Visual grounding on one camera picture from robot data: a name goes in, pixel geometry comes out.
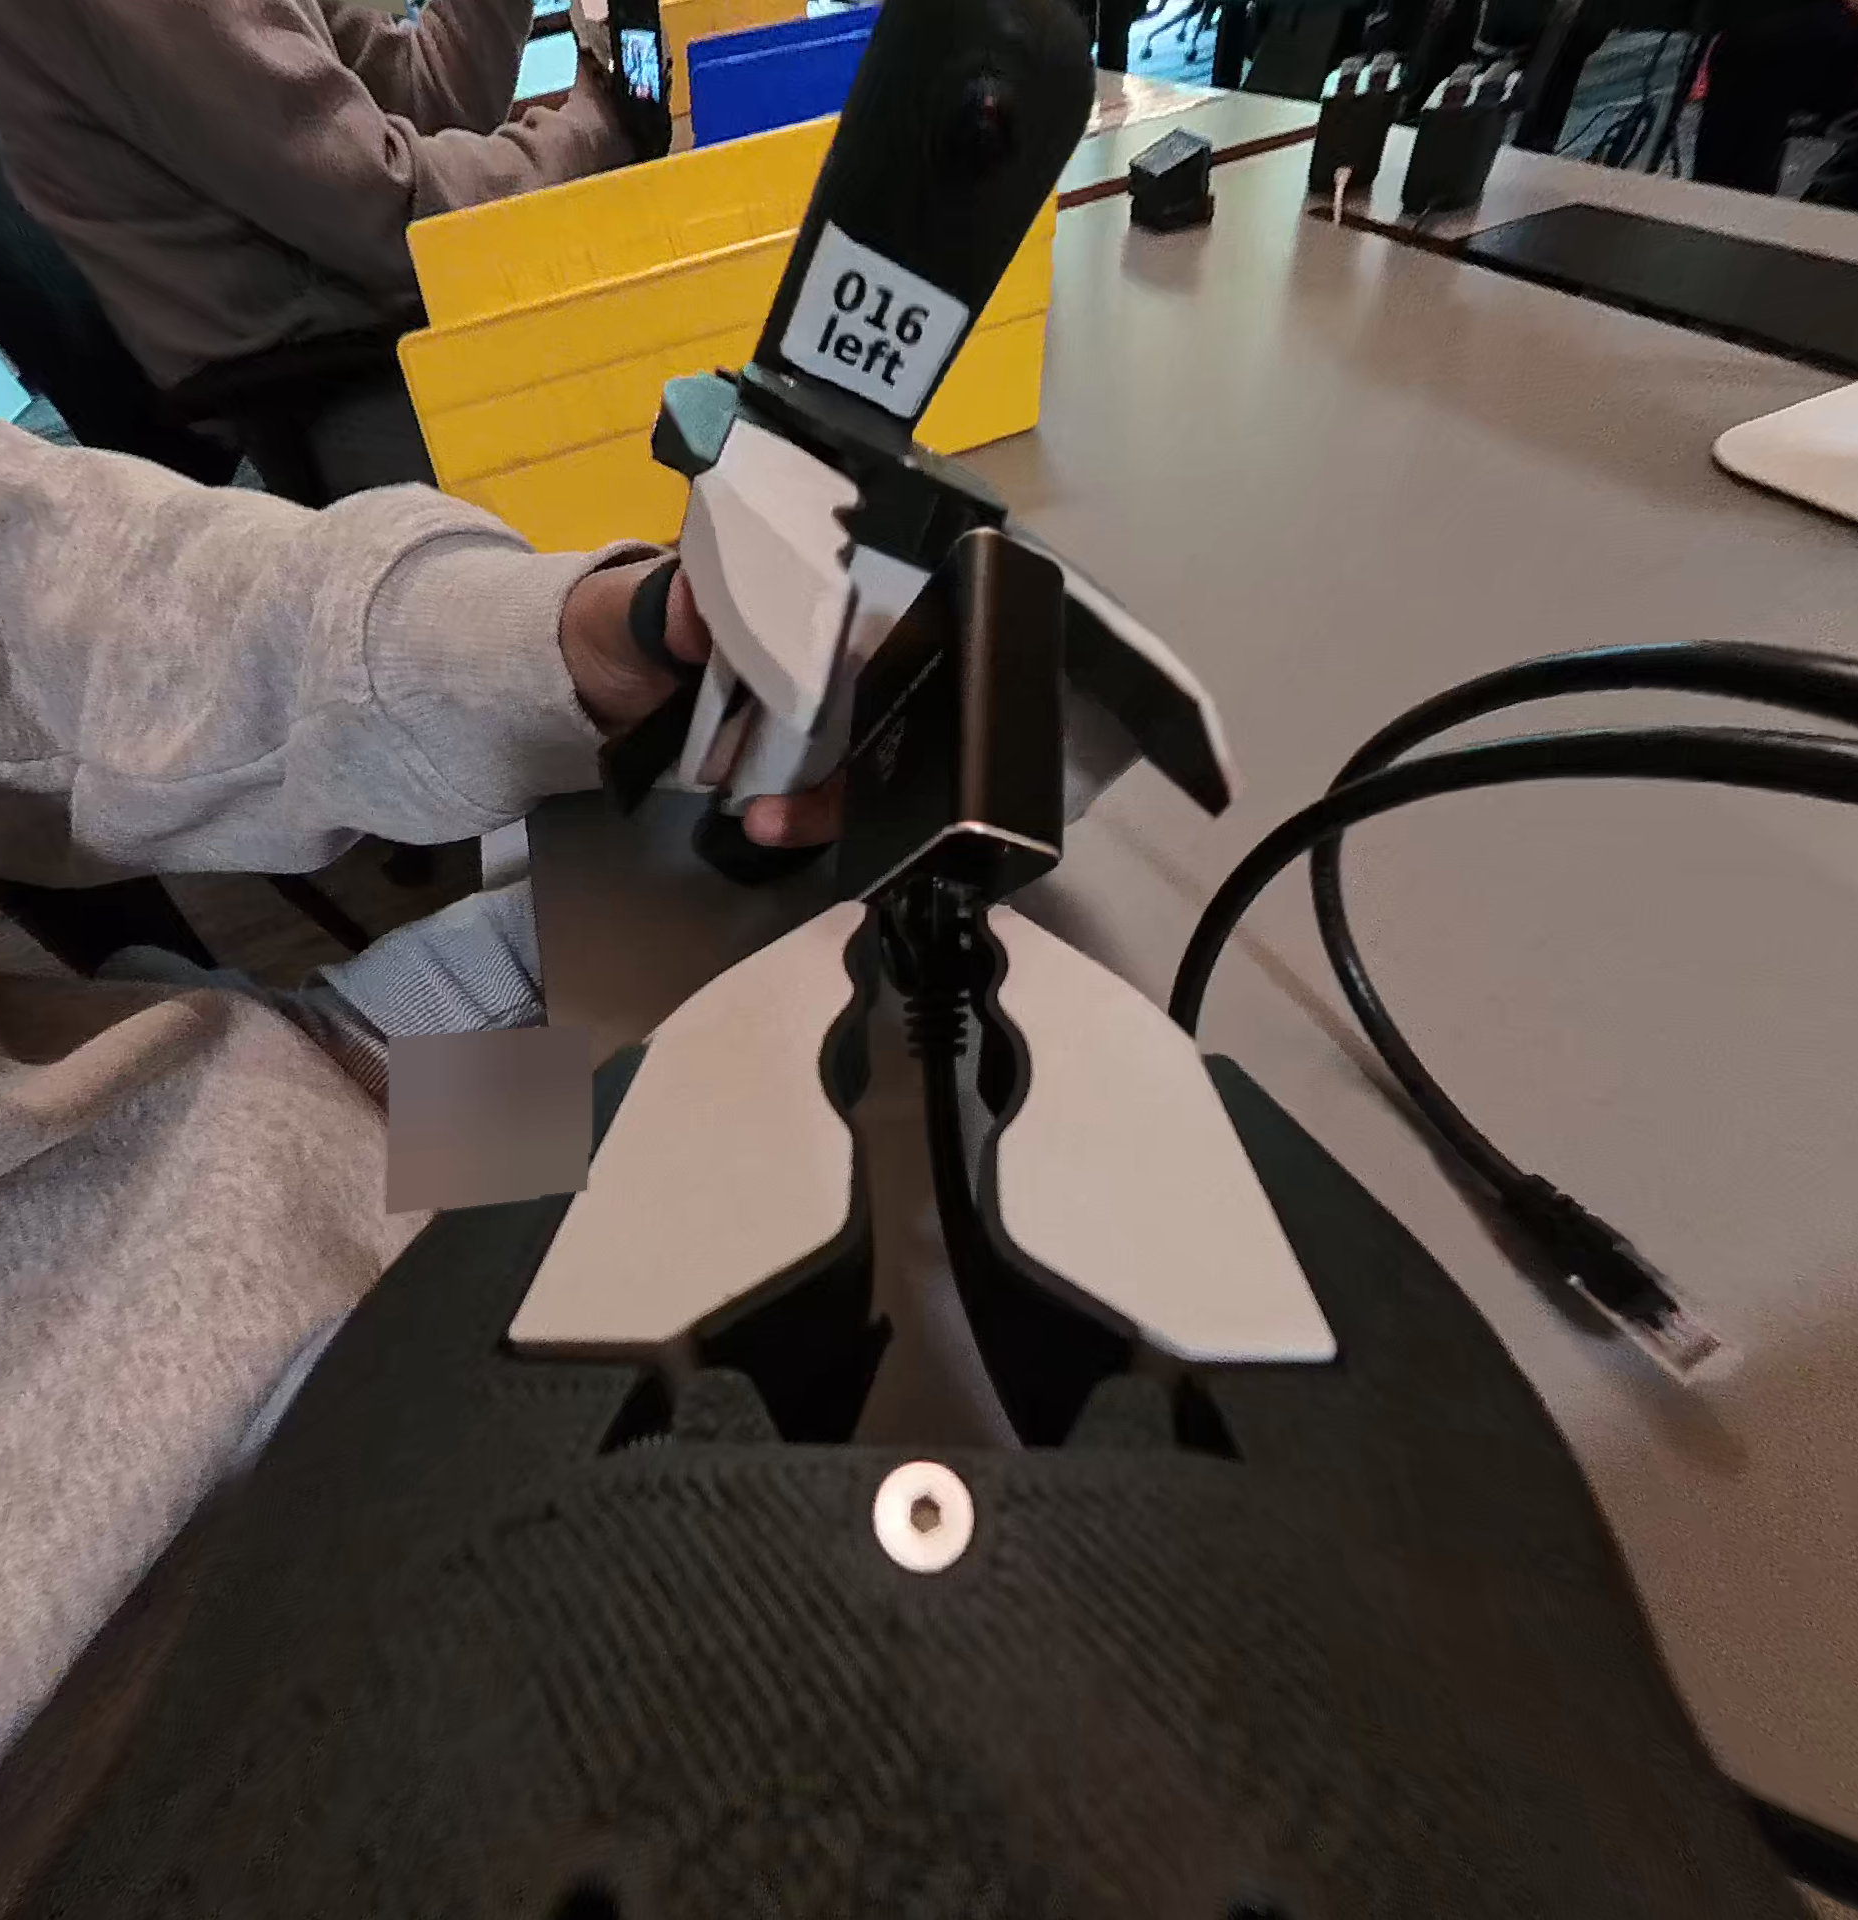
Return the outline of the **black mat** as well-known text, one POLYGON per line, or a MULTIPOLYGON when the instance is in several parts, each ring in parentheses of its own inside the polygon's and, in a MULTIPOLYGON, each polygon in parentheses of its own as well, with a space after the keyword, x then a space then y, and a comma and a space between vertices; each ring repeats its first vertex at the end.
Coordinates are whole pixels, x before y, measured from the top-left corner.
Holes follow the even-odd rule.
POLYGON ((1484 228, 1459 257, 1489 271, 1858 376, 1858 263, 1593 203, 1484 228))

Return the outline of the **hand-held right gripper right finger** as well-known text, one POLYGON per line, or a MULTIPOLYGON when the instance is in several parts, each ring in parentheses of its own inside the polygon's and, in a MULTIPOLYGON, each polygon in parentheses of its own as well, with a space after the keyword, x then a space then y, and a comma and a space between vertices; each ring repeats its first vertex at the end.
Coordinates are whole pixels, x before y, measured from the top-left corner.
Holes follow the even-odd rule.
POLYGON ((977 934, 966 1314, 1019 1437, 1142 1369, 1329 1365, 1339 1343, 1198 1045, 1011 907, 977 934))

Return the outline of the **blue plastic bin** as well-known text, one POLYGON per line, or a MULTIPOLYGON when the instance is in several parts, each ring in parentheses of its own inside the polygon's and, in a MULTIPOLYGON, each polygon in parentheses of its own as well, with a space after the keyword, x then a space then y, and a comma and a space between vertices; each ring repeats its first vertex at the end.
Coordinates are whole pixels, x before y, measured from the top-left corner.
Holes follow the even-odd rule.
POLYGON ((857 5, 691 40, 693 143, 719 146, 837 115, 875 20, 879 5, 857 5))

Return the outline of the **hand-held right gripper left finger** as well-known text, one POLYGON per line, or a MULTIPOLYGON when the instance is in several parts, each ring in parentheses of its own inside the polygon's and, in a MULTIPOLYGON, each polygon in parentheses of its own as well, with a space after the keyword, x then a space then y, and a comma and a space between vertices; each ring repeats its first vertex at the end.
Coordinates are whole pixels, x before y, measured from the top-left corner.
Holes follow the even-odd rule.
POLYGON ((889 1340, 857 1108, 879 938, 863 905, 713 978, 640 1051, 512 1355, 745 1377, 796 1445, 851 1437, 889 1340))

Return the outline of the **grey desk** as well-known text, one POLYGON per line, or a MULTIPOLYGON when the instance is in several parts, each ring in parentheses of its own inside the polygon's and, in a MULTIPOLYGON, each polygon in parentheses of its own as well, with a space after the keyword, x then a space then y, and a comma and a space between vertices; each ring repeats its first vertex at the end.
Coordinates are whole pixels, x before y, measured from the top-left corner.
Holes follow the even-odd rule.
MULTIPOLYGON (((1120 200, 1063 212, 1039 431, 977 459, 1228 716, 1230 819, 1140 769, 1026 895, 1149 995, 1222 875, 1439 687, 1601 643, 1858 660, 1858 530, 1709 457, 1826 376, 1327 226, 1304 170, 1224 166, 1172 238, 1120 200)), ((1518 1270, 1345 1012, 1304 875, 1246 918, 1205 1047, 1492 1322, 1723 1766, 1858 1841, 1858 811, 1535 785, 1410 808, 1346 858, 1439 1083, 1671 1273, 1727 1377, 1674 1386, 1518 1270)))

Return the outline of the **person's left hand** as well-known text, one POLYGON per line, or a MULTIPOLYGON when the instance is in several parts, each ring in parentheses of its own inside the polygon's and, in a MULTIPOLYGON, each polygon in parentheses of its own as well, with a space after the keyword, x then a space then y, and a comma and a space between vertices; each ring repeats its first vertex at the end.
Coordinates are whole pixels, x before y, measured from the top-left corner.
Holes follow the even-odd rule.
POLYGON ((677 555, 582 578, 562 605, 558 649, 604 736, 607 784, 640 800, 679 748, 663 718, 702 687, 715 651, 677 555))

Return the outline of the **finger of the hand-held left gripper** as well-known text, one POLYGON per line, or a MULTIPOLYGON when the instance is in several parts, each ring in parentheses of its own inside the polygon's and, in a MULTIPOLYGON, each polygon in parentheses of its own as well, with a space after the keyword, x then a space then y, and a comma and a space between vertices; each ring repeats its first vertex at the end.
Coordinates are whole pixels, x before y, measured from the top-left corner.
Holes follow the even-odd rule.
POLYGON ((691 483, 684 572, 715 653, 779 722, 817 722, 853 635, 863 589, 896 615, 918 566, 858 545, 863 493, 760 424, 732 424, 691 483))
POLYGON ((1233 805, 1222 707, 1182 656, 1079 570, 1063 570, 1063 820, 1149 762, 1217 819, 1233 805))

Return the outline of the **small black box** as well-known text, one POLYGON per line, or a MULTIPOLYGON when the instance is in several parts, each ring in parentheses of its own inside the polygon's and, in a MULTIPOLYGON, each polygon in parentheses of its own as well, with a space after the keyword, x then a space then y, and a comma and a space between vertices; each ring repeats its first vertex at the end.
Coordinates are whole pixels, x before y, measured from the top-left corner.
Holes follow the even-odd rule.
POLYGON ((1215 214, 1212 141, 1185 125, 1166 130, 1129 164, 1129 214, 1134 228, 1172 235, 1205 228, 1215 214))

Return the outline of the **black network splitter adapter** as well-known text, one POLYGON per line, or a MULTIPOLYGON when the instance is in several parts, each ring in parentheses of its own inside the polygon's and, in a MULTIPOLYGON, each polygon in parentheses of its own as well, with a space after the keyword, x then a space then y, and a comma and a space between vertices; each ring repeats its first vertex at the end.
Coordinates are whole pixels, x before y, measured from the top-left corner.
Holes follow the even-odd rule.
POLYGON ((1063 843, 1063 579, 1003 530, 965 532, 858 677, 841 899, 915 878, 994 903, 1063 843))

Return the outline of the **black device with grey top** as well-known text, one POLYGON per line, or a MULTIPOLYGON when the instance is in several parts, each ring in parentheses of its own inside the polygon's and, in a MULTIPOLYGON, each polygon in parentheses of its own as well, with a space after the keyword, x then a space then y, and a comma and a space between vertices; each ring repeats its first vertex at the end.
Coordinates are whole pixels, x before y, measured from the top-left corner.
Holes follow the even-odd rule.
POLYGON ((1410 67, 1395 54, 1352 56, 1323 85, 1308 195, 1332 226, 1352 200, 1366 200, 1390 133, 1414 119, 1410 67))
POLYGON ((1406 221, 1464 212, 1480 203, 1518 110, 1519 89, 1519 67, 1495 59, 1462 64, 1432 90, 1401 182, 1398 212, 1406 221))

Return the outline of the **person's body in grey sweatshirt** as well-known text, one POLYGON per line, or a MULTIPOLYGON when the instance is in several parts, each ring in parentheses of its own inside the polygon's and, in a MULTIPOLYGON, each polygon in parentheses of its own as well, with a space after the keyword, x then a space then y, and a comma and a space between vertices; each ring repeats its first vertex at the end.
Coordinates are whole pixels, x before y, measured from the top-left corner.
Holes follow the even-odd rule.
POLYGON ((0 1762, 416 1231, 339 995, 80 978, 0 920, 0 1762))

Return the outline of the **person's left forearm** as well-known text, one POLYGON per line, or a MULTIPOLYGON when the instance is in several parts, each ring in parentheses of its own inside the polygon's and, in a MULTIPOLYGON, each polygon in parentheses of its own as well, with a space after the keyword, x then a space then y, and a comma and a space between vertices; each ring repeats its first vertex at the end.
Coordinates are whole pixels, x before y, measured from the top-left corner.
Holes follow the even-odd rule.
POLYGON ((312 511, 0 421, 0 878, 310 873, 597 781, 558 645, 573 589, 420 486, 312 511))

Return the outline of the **black smartphone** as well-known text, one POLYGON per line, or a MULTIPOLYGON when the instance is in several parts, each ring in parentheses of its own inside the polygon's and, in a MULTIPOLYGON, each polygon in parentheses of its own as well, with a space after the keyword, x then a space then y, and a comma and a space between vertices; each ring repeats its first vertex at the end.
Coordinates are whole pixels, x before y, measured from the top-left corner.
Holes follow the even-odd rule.
POLYGON ((669 112, 675 61, 660 3, 604 3, 602 40, 629 99, 669 112))

